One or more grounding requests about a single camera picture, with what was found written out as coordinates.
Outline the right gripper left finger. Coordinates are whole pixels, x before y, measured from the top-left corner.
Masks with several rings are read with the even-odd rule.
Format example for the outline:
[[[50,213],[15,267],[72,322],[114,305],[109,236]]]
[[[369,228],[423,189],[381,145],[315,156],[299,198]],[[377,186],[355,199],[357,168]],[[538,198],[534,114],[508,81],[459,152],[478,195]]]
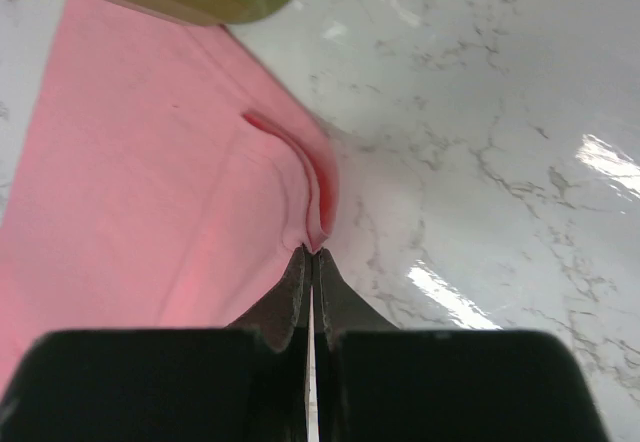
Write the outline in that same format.
[[[308,439],[311,254],[297,248],[281,279],[227,327],[254,337],[245,441]]]

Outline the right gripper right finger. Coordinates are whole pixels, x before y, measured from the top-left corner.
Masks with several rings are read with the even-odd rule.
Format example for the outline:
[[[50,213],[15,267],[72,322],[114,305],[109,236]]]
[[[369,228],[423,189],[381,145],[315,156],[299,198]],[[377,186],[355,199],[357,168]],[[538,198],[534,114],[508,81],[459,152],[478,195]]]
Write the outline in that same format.
[[[312,256],[312,288],[319,439],[338,441],[341,380],[334,352],[339,335],[395,331],[397,327],[345,282],[327,249]]]

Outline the pink t-shirt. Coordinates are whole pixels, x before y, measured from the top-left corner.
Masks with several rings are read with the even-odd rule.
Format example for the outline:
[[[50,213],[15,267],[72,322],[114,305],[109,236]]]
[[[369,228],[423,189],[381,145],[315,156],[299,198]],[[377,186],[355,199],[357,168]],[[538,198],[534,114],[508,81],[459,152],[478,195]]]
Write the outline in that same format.
[[[1,226],[1,378],[42,334],[215,327],[334,225],[314,118],[225,29],[67,0]]]

